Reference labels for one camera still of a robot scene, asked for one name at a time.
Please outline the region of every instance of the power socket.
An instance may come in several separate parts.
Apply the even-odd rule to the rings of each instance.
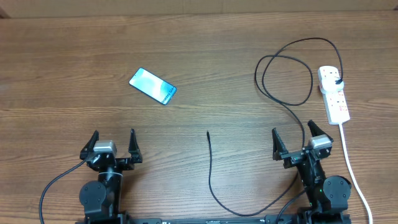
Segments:
[[[344,82],[336,84],[340,74],[336,67],[322,66],[318,69],[319,87],[325,102],[326,115],[329,124],[342,124],[350,119],[346,98],[344,96]]]

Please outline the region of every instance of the white power strip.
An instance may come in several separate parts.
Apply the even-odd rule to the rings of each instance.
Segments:
[[[344,157],[346,159],[347,168],[351,179],[354,182],[356,191],[362,199],[368,212],[369,224],[373,224],[373,217],[371,209],[359,189],[358,183],[356,182],[354,172],[349,163],[346,141],[343,131],[343,123],[349,120],[349,113],[346,98],[344,96],[343,88],[344,82],[336,84],[336,81],[340,79],[338,69],[332,66],[322,66],[318,69],[319,87],[323,95],[323,101],[325,102],[326,115],[328,116],[329,124],[338,124],[341,134],[341,142],[343,144]]]

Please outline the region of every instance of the white extension cord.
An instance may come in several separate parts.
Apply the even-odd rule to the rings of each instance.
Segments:
[[[344,96],[343,88],[344,82],[336,84],[336,80],[340,79],[338,69],[332,66],[322,66],[318,70],[319,87],[323,95],[323,101],[325,102],[326,115],[328,116],[329,124],[338,124],[341,134],[341,143],[343,144],[344,157],[346,159],[347,168],[351,179],[354,182],[354,186],[362,202],[366,207],[368,212],[369,224],[373,224],[373,217],[371,208],[368,205],[361,189],[359,189],[358,183],[356,182],[354,172],[349,163],[346,140],[344,137],[343,123],[350,119],[348,113],[348,107],[346,103],[346,98]]]

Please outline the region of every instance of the wooden table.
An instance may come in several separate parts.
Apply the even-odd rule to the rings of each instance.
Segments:
[[[291,151],[300,149],[301,130],[283,107],[259,94],[254,68],[263,55],[315,36],[332,40],[343,57],[348,151],[375,223],[396,223],[393,11],[0,20],[0,223],[39,223],[44,187],[79,163],[80,149],[96,129],[100,139],[116,141],[119,156],[127,156],[130,128],[137,131],[144,163],[124,173],[121,205],[134,217],[235,217],[208,189],[207,130],[215,194],[237,212],[259,210],[296,173],[272,160],[271,129],[277,127]],[[351,179],[338,127],[328,124],[317,87],[318,67],[338,66],[337,56],[317,40],[283,54],[307,62],[315,75],[308,102],[291,109],[335,139],[332,155],[322,161],[326,175]],[[139,67],[178,88],[169,105],[129,86]],[[303,65],[277,59],[266,83],[281,100],[299,102],[310,76]],[[96,176],[84,166],[55,183],[44,200],[46,223],[81,220],[79,190]],[[277,213],[301,189],[296,183],[262,215]],[[347,213],[353,223],[365,223],[355,189],[351,195]],[[307,203],[302,197],[287,212]]]

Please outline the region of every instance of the white cable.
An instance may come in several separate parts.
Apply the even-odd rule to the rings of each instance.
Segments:
[[[351,164],[349,163],[349,159],[348,159],[348,153],[347,153],[347,147],[346,147],[346,139],[344,137],[344,131],[343,131],[343,125],[341,123],[338,124],[338,127],[340,128],[340,134],[341,134],[341,143],[343,143],[343,151],[344,151],[344,157],[346,158],[346,163],[347,163],[347,168],[349,171],[349,174],[351,176],[351,179],[354,182],[354,186],[356,188],[356,191],[358,192],[359,196],[362,199],[363,204],[366,207],[366,211],[368,211],[368,217],[369,217],[369,224],[373,224],[373,217],[372,217],[372,212],[371,212],[371,208],[369,207],[365,196],[362,194],[361,189],[359,189],[358,183],[356,182],[355,176],[354,176],[354,172],[351,168]]]

